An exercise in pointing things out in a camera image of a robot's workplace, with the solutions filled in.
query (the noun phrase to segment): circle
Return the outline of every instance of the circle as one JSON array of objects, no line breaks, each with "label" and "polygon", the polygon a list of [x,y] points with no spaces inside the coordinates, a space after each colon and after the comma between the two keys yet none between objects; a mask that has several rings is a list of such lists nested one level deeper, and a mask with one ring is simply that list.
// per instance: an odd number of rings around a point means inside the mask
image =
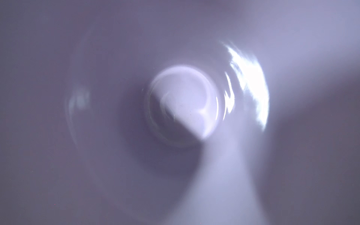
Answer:
[{"label": "circle", "polygon": [[219,115],[214,83],[201,70],[178,65],[160,72],[145,101],[153,133],[166,143],[185,147],[207,139]]}]

